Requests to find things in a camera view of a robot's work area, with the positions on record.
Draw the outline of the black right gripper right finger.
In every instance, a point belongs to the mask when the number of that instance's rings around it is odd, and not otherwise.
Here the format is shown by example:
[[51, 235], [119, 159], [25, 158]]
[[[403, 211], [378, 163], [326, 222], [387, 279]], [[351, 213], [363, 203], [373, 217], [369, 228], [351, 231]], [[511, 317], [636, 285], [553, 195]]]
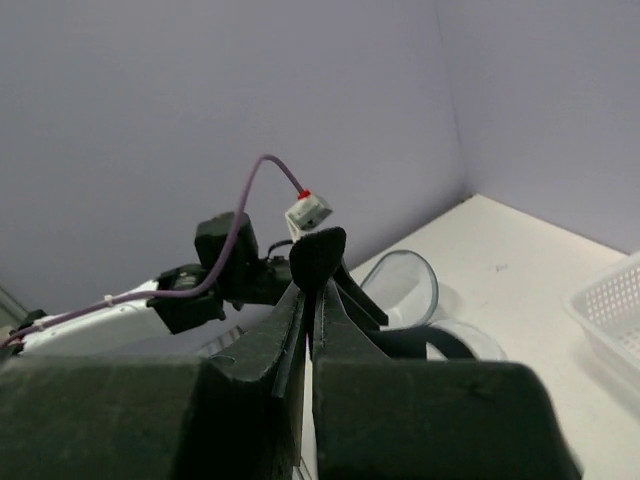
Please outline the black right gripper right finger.
[[520, 363], [395, 360], [317, 297], [313, 420], [322, 479], [579, 479], [542, 381]]

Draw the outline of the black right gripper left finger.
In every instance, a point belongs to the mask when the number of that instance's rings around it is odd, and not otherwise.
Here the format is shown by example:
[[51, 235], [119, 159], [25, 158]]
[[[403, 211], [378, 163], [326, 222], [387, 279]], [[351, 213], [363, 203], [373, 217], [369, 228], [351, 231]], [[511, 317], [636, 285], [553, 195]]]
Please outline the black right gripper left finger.
[[289, 479], [304, 297], [210, 358], [20, 355], [1, 364], [5, 479]]

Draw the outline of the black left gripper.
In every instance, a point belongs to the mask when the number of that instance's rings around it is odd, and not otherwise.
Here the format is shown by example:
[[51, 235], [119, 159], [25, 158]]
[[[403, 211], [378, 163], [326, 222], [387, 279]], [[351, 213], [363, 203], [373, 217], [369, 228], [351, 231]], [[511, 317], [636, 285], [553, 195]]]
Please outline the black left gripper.
[[[276, 305], [292, 277], [288, 258], [272, 256], [272, 253], [293, 244], [293, 241], [278, 241], [269, 247], [267, 255], [262, 258], [258, 256], [257, 247], [236, 245], [219, 275], [223, 299], [234, 308]], [[388, 325], [388, 315], [355, 282], [344, 261], [341, 261], [335, 273], [335, 281], [377, 326]]]

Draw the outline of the black bra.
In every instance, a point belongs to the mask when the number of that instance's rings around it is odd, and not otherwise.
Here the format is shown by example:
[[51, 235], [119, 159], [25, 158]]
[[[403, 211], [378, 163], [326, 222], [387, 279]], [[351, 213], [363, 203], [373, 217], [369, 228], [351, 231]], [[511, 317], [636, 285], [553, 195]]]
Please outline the black bra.
[[[343, 267], [347, 235], [341, 227], [309, 234], [290, 252], [290, 270], [295, 285], [304, 293], [304, 324], [310, 340], [315, 335], [316, 301], [328, 281]], [[364, 329], [365, 337], [394, 359], [425, 359], [431, 345], [448, 360], [471, 360], [471, 349], [453, 334], [436, 327], [418, 325], [408, 329], [380, 331]]]

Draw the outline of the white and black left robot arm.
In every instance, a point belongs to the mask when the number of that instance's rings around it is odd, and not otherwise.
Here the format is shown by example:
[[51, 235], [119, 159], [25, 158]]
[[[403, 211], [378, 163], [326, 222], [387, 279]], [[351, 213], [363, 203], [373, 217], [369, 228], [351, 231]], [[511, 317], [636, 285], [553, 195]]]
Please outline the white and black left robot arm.
[[198, 262], [185, 264], [83, 310], [29, 313], [1, 342], [1, 357], [88, 357], [175, 336], [226, 318], [224, 306], [274, 306], [292, 282], [290, 261], [260, 256], [250, 217], [227, 212], [200, 223]]

